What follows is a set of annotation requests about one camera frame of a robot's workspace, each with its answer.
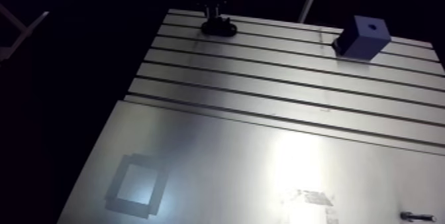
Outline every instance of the dark background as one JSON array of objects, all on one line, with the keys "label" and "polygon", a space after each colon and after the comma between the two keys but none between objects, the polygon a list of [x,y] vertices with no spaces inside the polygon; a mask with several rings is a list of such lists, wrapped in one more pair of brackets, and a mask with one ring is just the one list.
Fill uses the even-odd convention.
[{"label": "dark background", "polygon": [[[296,22],[305,0],[231,0],[224,13]],[[167,9],[182,0],[0,0],[26,25],[49,16],[0,67],[6,215],[55,223],[116,100],[122,99]],[[393,36],[443,56],[443,0],[315,0],[307,23],[351,15],[386,20]],[[0,17],[0,42],[18,33]]]}]

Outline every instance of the aluminum surface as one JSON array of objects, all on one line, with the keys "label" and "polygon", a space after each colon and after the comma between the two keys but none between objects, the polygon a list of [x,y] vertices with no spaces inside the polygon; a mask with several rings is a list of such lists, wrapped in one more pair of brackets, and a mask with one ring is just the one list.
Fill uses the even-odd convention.
[{"label": "aluminum surface", "polygon": [[[184,15],[184,16],[203,17],[202,12],[184,11],[184,10],[180,10],[180,9],[170,9],[168,11],[168,13]],[[340,28],[321,27],[321,26],[306,25],[306,24],[301,24],[301,23],[288,23],[288,22],[283,22],[283,21],[265,20],[265,19],[258,19],[258,18],[253,18],[253,17],[240,17],[237,15],[225,15],[225,17],[230,17],[230,19],[235,22],[256,23],[259,25],[271,25],[271,26],[275,26],[275,27],[306,29],[306,30],[314,30],[317,32],[331,32],[331,33],[335,33],[335,34],[340,34],[342,32],[342,29],[340,29]],[[424,48],[432,48],[432,45],[429,42],[422,42],[419,40],[411,40],[411,39],[394,37],[394,36],[392,36],[392,42],[399,43],[399,44],[408,44],[410,46],[420,46],[420,47],[424,47]]]},{"label": "aluminum surface", "polygon": [[139,95],[127,95],[125,101],[149,105],[153,107],[161,107],[165,109],[173,109],[187,113],[194,113],[204,116],[216,117],[219,119],[227,119],[231,121],[238,121],[241,123],[255,123],[256,125],[274,127],[284,129],[287,131],[298,131],[301,133],[315,134],[318,136],[329,138],[340,138],[352,142],[359,142],[364,144],[374,144],[382,147],[398,148],[402,150],[410,150],[422,152],[425,154],[437,154],[445,156],[445,147],[429,146],[417,142],[406,142],[405,140],[389,139],[378,137],[375,135],[366,135],[363,133],[354,133],[350,131],[343,131],[337,129],[328,129],[321,126],[305,125],[302,123],[280,121],[279,119],[268,119],[255,115],[246,115],[243,113],[236,113],[234,111],[225,111],[223,109],[216,109],[214,107],[202,107],[202,105],[193,106],[172,101],[166,101],[162,98],[155,97],[141,97]]},{"label": "aluminum surface", "polygon": [[[132,154],[168,168],[147,219],[105,208],[122,157]],[[58,223],[399,224],[400,211],[441,223],[444,166],[443,156],[120,101]],[[128,176],[129,201],[152,191],[146,174]]]},{"label": "aluminum surface", "polygon": [[418,151],[445,148],[445,72],[426,43],[395,38],[361,62],[335,56],[328,44],[340,29],[231,16],[240,32],[224,38],[201,33],[200,13],[169,12],[131,101],[399,148],[415,143]]},{"label": "aluminum surface", "polygon": [[[154,41],[154,46],[158,46],[157,39]],[[195,50],[206,49],[206,44],[195,43],[193,46]],[[209,49],[216,50],[221,54],[227,54],[226,48],[215,48],[210,46]],[[291,60],[289,57],[289,64],[298,63],[299,58]],[[244,76],[253,76],[255,78],[262,78],[263,80],[280,81],[287,84],[307,85],[322,89],[347,91],[349,93],[359,93],[370,95],[373,97],[389,97],[391,99],[398,99],[399,101],[407,100],[416,103],[426,103],[437,106],[445,106],[445,93],[441,91],[433,91],[412,87],[408,85],[398,85],[392,83],[379,82],[375,80],[364,80],[362,78],[351,78],[347,76],[338,76],[336,74],[313,72],[295,69],[292,67],[274,66],[270,63],[257,63],[257,59],[251,61],[232,60],[225,58],[217,58],[214,56],[203,56],[198,54],[188,54],[182,52],[170,52],[165,50],[148,51],[146,56],[147,61],[162,62],[164,64],[172,64],[174,66],[186,66],[189,68],[199,68],[212,70],[216,72],[229,72],[232,74],[239,74]],[[349,67],[349,70],[354,70],[355,73],[360,73],[360,67]]]},{"label": "aluminum surface", "polygon": [[424,121],[437,125],[445,123],[445,109],[356,95],[353,93],[323,91],[313,87],[283,84],[230,74],[176,68],[168,64],[145,63],[140,66],[137,74],[144,78],[157,78],[217,90],[249,93],[251,95],[257,95],[258,97],[318,105],[329,109],[355,111],[363,114],[400,118],[408,121]]},{"label": "aluminum surface", "polygon": [[[176,50],[189,50],[190,44],[186,43],[192,43],[192,47],[196,48],[195,52],[206,52],[208,54],[218,54],[215,52],[222,52],[220,55],[226,55],[226,56],[241,56],[244,58],[249,59],[256,59],[257,57],[259,59],[266,59],[269,62],[282,62],[282,60],[288,60],[291,58],[293,60],[294,66],[302,66],[304,68],[311,68],[311,69],[318,69],[318,70],[326,70],[327,72],[340,72],[344,74],[352,74],[352,75],[363,75],[363,76],[371,76],[372,78],[379,78],[392,80],[392,77],[390,74],[396,73],[400,74],[402,72],[416,72],[416,73],[424,73],[424,74],[432,74],[432,75],[443,75],[444,71],[441,66],[438,66],[438,64],[434,62],[425,62],[424,60],[415,60],[415,59],[406,59],[406,58],[400,58],[400,59],[391,59],[386,58],[380,62],[380,64],[376,63],[368,63],[368,62],[360,62],[355,60],[339,60],[334,58],[327,58],[327,57],[314,57],[314,56],[308,56],[304,54],[295,54],[295,53],[288,53],[288,52],[280,52],[277,50],[264,50],[264,49],[257,49],[254,47],[247,47],[247,46],[239,46],[239,45],[232,45],[232,44],[226,44],[226,43],[212,43],[212,42],[205,42],[206,49],[199,49],[199,45],[196,45],[194,42],[196,40],[185,40],[182,38],[176,38],[175,36],[165,37],[165,36],[159,36],[155,39],[155,42],[153,43],[154,46],[156,45],[167,45],[170,43],[175,42],[175,44],[170,44],[169,48],[173,48]],[[348,69],[348,68],[361,68],[357,73],[357,69]]]},{"label": "aluminum surface", "polygon": [[380,135],[445,146],[445,128],[350,111],[339,111],[241,93],[217,91],[188,85],[135,78],[129,92],[161,97],[185,104],[217,107],[227,111],[278,118],[329,129]]},{"label": "aluminum surface", "polygon": [[[164,19],[165,24],[189,27],[200,27],[204,22],[205,19],[201,17],[184,17],[179,15],[167,15]],[[236,23],[236,26],[238,27],[238,32],[243,34],[264,35],[269,37],[313,42],[317,44],[331,45],[332,42],[334,42],[334,40],[338,37],[338,34],[332,34],[330,32],[316,32],[304,29],[273,27],[253,23]],[[382,52],[395,55],[404,55],[410,58],[426,61],[438,61],[438,57],[433,49],[419,46],[408,46],[406,44],[390,42],[382,50]]]}]

